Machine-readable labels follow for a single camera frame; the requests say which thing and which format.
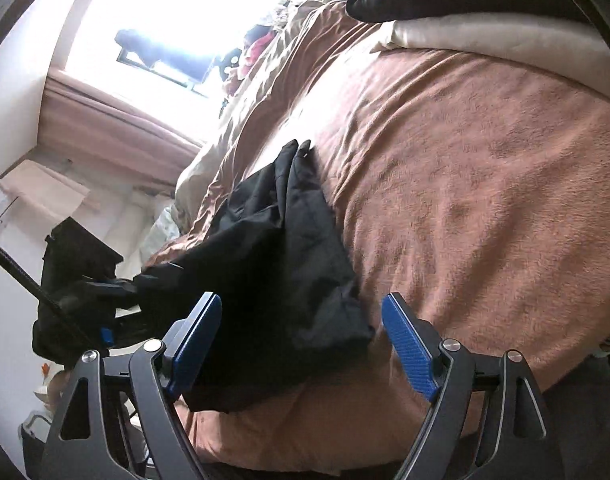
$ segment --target metal screw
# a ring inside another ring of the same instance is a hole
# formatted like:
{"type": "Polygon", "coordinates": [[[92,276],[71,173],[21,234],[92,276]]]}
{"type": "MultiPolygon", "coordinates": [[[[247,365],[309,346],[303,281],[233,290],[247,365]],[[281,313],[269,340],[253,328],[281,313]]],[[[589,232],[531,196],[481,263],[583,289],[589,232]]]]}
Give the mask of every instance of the metal screw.
{"type": "Polygon", "coordinates": [[[515,363],[520,363],[522,361],[522,354],[515,350],[509,350],[507,352],[507,357],[509,358],[509,361],[514,361],[515,363]]]}
{"type": "Polygon", "coordinates": [[[162,345],[163,342],[160,339],[150,339],[143,345],[143,348],[145,352],[158,352],[162,345]]]}
{"type": "Polygon", "coordinates": [[[98,357],[98,352],[96,350],[88,350],[83,354],[82,360],[83,363],[90,363],[92,361],[96,361],[98,357]]]}
{"type": "Polygon", "coordinates": [[[445,339],[445,341],[442,342],[442,345],[444,346],[445,350],[450,352],[457,352],[460,350],[460,343],[455,339],[445,339]]]}

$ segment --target white wall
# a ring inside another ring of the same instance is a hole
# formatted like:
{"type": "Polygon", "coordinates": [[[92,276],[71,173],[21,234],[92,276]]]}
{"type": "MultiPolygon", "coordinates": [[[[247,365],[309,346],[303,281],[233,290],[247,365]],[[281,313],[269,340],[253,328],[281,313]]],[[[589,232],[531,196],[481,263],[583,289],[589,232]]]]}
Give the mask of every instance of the white wall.
{"type": "MultiPolygon", "coordinates": [[[[153,223],[153,199],[135,191],[129,182],[72,166],[41,148],[33,150],[30,158],[90,189],[73,218],[127,260],[142,238],[143,230],[153,223]]],[[[7,224],[0,231],[0,246],[40,282],[42,256],[47,247],[45,237],[56,222],[21,200],[5,216],[7,224]]],[[[135,270],[133,267],[124,270],[132,270],[131,277],[138,272],[138,264],[135,270]]],[[[18,426],[31,410],[42,408],[33,393],[42,384],[40,367],[45,362],[32,352],[32,324],[37,303],[0,269],[0,444],[21,470],[24,465],[18,426]]]]}
{"type": "Polygon", "coordinates": [[[0,46],[0,174],[36,144],[42,90],[74,0],[36,0],[0,46]]]}

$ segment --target pink curtain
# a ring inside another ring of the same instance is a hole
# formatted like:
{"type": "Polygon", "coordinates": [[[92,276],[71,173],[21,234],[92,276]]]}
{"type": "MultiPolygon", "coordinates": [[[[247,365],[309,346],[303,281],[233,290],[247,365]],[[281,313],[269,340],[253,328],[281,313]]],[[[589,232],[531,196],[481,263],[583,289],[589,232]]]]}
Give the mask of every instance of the pink curtain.
{"type": "Polygon", "coordinates": [[[173,192],[201,145],[165,123],[61,70],[51,69],[38,143],[75,162],[173,192]]]}

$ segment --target brown blanket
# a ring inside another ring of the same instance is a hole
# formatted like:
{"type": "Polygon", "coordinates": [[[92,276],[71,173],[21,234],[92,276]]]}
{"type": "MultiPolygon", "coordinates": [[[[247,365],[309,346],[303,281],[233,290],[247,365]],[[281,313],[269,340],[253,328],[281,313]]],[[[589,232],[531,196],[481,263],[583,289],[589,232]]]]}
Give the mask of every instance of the brown blanket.
{"type": "Polygon", "coordinates": [[[313,139],[377,328],[370,357],[241,413],[180,408],[204,460],[332,471],[403,458],[426,405],[380,323],[392,290],[471,351],[520,349],[543,388],[610,332],[610,102],[475,54],[338,54],[370,30],[340,10],[294,51],[283,97],[258,105],[175,250],[245,173],[313,139]]]}

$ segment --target black cable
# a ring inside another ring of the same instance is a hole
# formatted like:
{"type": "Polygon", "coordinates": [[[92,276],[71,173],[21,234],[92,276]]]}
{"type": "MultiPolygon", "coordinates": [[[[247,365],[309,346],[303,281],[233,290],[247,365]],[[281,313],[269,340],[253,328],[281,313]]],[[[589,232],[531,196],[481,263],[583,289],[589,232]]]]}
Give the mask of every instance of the black cable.
{"type": "Polygon", "coordinates": [[[1,246],[0,266],[3,268],[3,270],[8,272],[13,279],[20,283],[28,293],[46,306],[50,312],[56,316],[56,318],[65,327],[67,327],[73,337],[85,341],[89,348],[98,349],[98,344],[94,343],[92,339],[71,319],[71,317],[63,312],[61,307],[45,293],[42,287],[36,283],[32,277],[28,275],[1,246]]]}

